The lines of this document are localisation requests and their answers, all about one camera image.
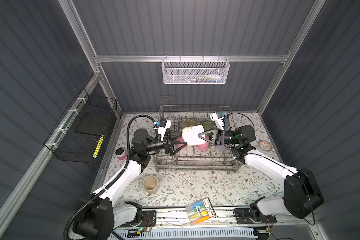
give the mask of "black cable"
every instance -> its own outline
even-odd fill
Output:
[[[244,117],[248,118],[248,120],[252,123],[253,129],[254,129],[254,124],[253,124],[253,122],[251,121],[251,119],[250,119],[249,117],[247,117],[246,115],[242,114],[242,113],[230,113],[230,114],[227,114],[227,115],[224,116],[223,122],[224,122],[224,119],[225,119],[226,117],[228,117],[229,115],[231,115],[231,114],[240,114],[240,115],[243,115]]]
[[[311,203],[311,198],[309,197],[309,193],[308,193],[308,189],[307,189],[307,186],[305,185],[304,181],[300,178],[299,176],[299,180],[302,182],[302,185],[304,186],[305,188],[305,191],[307,192],[307,195],[308,195],[308,200],[309,200],[309,204],[311,206],[311,212],[312,212],[312,218],[313,218],[313,224],[308,222],[307,219],[303,218],[307,223],[309,223],[311,226],[314,226],[315,225],[315,214],[313,213],[313,208],[312,208],[312,203]]]
[[[248,153],[247,155],[249,155],[249,154],[257,155],[257,156],[264,156],[264,155],[260,155],[260,154],[256,154],[256,153]],[[292,171],[289,170],[288,168],[286,168],[286,167],[278,164],[276,161],[273,161],[273,160],[271,160],[271,159],[269,159],[269,158],[267,158],[267,157],[264,157],[264,158],[265,158],[265,159],[268,159],[269,161],[274,162],[275,164],[279,165],[280,167],[283,167],[283,168],[287,169],[287,170],[290,171],[292,174],[295,174],[294,172],[292,172]],[[298,180],[302,183],[302,185],[304,186],[305,191],[306,191],[306,193],[307,193],[308,200],[309,200],[309,204],[310,204],[310,206],[311,206],[313,224],[310,223],[310,222],[308,222],[307,219],[305,219],[305,218],[303,218],[303,219],[304,219],[307,223],[309,223],[311,226],[314,226],[314,225],[315,225],[315,214],[313,213],[313,207],[312,207],[311,198],[310,198],[310,196],[309,196],[309,192],[308,192],[307,186],[305,185],[304,181],[300,178],[300,176],[298,176]]]
[[[120,237],[119,235],[117,235],[116,233],[115,233],[115,231],[112,231],[111,232],[118,240],[124,240],[122,237]]]
[[[271,233],[271,235],[276,239],[276,240],[282,240],[282,239],[290,239],[290,240],[294,240],[293,238],[289,238],[289,237],[283,237],[283,238],[277,238],[275,237],[275,235],[273,235],[272,231],[269,231]]]
[[[123,169],[120,171],[120,173],[115,177],[114,180],[112,180],[108,185],[105,186],[105,188],[103,190],[101,190],[99,193],[97,193],[96,195],[94,195],[93,197],[91,197],[79,210],[77,210],[73,215],[72,217],[68,220],[67,222],[67,225],[65,226],[64,228],[64,231],[63,231],[63,239],[64,240],[74,240],[72,238],[70,238],[68,236],[68,232],[69,232],[69,228],[71,227],[72,223],[74,222],[75,218],[77,217],[77,215],[84,209],[86,209],[86,207],[90,204],[92,204],[97,198],[100,197],[100,195],[102,195],[106,189],[109,189],[110,186],[112,186],[117,180],[119,180],[119,178],[121,177],[121,175],[125,172],[125,169],[127,168],[128,164],[129,164],[129,159],[130,159],[130,145],[129,145],[129,129],[130,129],[130,126],[132,124],[132,122],[136,119],[136,118],[141,118],[141,117],[146,117],[146,118],[149,118],[153,123],[154,123],[154,129],[155,129],[155,132],[156,132],[156,139],[158,139],[158,131],[157,131],[157,125],[155,124],[155,120],[153,118],[151,118],[150,116],[148,115],[137,115],[135,117],[133,117],[129,123],[128,123],[128,126],[127,126],[127,160],[125,161],[125,165],[123,167]]]
[[[160,151],[157,151],[157,152],[154,152],[154,153],[149,153],[149,155],[156,155],[158,153],[160,153]]]

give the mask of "black lid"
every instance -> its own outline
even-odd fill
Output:
[[[117,155],[117,156],[120,156],[121,154],[123,154],[124,153],[124,149],[123,148],[118,148],[118,149],[116,149],[116,151],[115,151],[115,154]]]

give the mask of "table surface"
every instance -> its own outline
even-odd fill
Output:
[[[251,145],[257,148],[259,141],[270,141],[258,113],[243,114],[248,116],[254,123],[256,140]],[[119,147],[126,149],[127,125],[136,115],[139,114],[126,114],[116,149]],[[158,119],[158,113],[147,115]],[[231,115],[230,121],[231,124],[234,121],[235,126],[250,124],[248,119],[239,114]],[[152,122],[147,118],[138,118],[134,120],[130,127],[130,139],[132,139],[134,131],[139,128],[147,129],[149,134],[154,136]],[[266,155],[279,161],[274,147]],[[124,164],[125,160],[120,161],[114,154],[104,182],[109,180]],[[143,180],[149,175],[155,175],[159,180],[159,190],[156,194],[149,194],[144,190]],[[121,205],[126,201],[133,201],[142,206],[178,207],[186,206],[204,197],[210,197],[212,204],[215,206],[249,205],[260,197],[269,197],[280,192],[283,192],[281,185],[259,170],[247,165],[242,165],[236,173],[193,170],[161,170],[157,172],[154,163],[150,161],[142,174],[124,190],[116,205]]]

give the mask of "dish rack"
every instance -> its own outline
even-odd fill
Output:
[[[210,119],[210,113],[225,112],[231,113],[229,106],[185,106],[185,105],[166,105],[164,102],[171,97],[162,97],[159,118],[169,119],[172,122],[170,130],[181,136],[182,129],[187,126],[190,119],[203,124]],[[231,150],[220,151],[217,146],[209,145],[206,151],[200,151],[196,146],[187,146],[174,156],[160,151],[153,162],[157,171],[159,170],[206,170],[206,171],[227,171],[237,172],[243,165],[240,161],[233,158]]]

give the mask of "pink jar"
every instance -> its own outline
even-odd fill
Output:
[[[119,160],[124,160],[127,158],[127,152],[122,147],[116,149],[115,154]]]
[[[178,142],[183,142],[184,140],[183,140],[183,137],[179,137],[178,139],[176,139],[176,141],[178,141]],[[181,146],[183,146],[182,144],[176,144],[176,146],[177,146],[177,148],[179,148],[179,147],[181,147]]]
[[[202,145],[197,145],[196,147],[197,147],[197,149],[199,149],[200,151],[205,151],[205,150],[208,149],[208,146],[209,146],[209,142],[205,141],[204,144],[202,144]]]

